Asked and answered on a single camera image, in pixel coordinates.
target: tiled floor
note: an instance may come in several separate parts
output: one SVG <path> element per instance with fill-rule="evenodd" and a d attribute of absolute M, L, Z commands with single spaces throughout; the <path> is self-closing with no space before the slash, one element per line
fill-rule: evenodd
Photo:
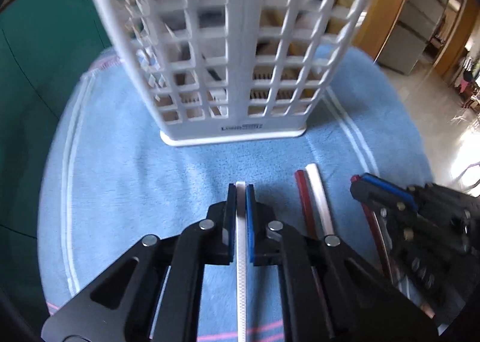
<path fill-rule="evenodd" d="M 462 110 L 457 93 L 431 70 L 418 62 L 409 76 L 383 69 L 397 90 L 423 138 L 434 180 L 440 185 L 466 190 L 480 179 L 480 126 L 472 110 Z M 466 120 L 452 121 L 462 115 Z M 469 192 L 480 195 L 480 186 Z"/>

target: blue strip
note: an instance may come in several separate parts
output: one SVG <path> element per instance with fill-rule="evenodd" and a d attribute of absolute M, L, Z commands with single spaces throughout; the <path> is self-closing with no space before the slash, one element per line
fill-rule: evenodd
<path fill-rule="evenodd" d="M 253 262 L 255 255 L 255 233 L 254 233 L 254 221 L 253 221 L 253 203 L 256 203 L 254 186 L 248 185 L 246 189 L 246 214 L 247 214 L 247 236 L 248 236 L 248 254 L 250 262 Z"/>
<path fill-rule="evenodd" d="M 364 175 L 361 176 L 362 180 L 365 180 L 366 182 L 369 182 L 370 184 L 376 185 L 379 188 L 394 194 L 395 196 L 400 197 L 405 203 L 407 203 L 415 212 L 418 211 L 418 205 L 415 202 L 415 199 L 413 196 L 398 188 L 395 185 L 392 185 L 386 181 L 381 180 L 380 178 L 374 177 L 371 174 L 365 173 Z"/>

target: bolt head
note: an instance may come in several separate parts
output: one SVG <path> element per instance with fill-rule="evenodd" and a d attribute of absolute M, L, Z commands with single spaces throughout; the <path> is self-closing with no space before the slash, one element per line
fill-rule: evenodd
<path fill-rule="evenodd" d="M 153 246 L 155 243 L 157 243 L 157 237 L 151 233 L 142 238 L 142 244 L 147 248 Z"/>
<path fill-rule="evenodd" d="M 328 235 L 325 237 L 325 244 L 331 248 L 336 248 L 340 243 L 340 238 L 336 235 Z"/>
<path fill-rule="evenodd" d="M 215 227 L 215 223 L 213 220 L 204 219 L 200 223 L 198 223 L 198 226 L 200 226 L 202 230 L 211 230 Z"/>
<path fill-rule="evenodd" d="M 278 220 L 272 220 L 268 223 L 268 229 L 270 231 L 280 231 L 283 229 L 283 223 Z"/>

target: white plastic strip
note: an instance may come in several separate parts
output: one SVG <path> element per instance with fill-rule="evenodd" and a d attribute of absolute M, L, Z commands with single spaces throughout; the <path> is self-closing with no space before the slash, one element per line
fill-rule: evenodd
<path fill-rule="evenodd" d="M 325 236 L 335 234 L 333 230 L 332 217 L 330 216 L 330 210 L 328 209 L 327 197 L 325 190 L 323 189 L 322 180 L 320 178 L 320 172 L 316 163 L 310 163 L 305 167 L 310 180 L 311 191 L 313 192 L 313 198 L 317 206 L 318 214 L 320 215 L 320 221 L 322 222 L 323 233 Z"/>
<path fill-rule="evenodd" d="M 247 221 L 245 183 L 237 182 L 235 251 L 237 258 L 237 333 L 238 342 L 247 341 Z"/>

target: laundry basket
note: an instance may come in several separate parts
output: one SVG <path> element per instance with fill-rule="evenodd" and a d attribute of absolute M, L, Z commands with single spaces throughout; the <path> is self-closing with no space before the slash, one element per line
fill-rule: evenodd
<path fill-rule="evenodd" d="M 301 135 L 368 0 L 94 2 L 162 140 L 183 146 Z"/>

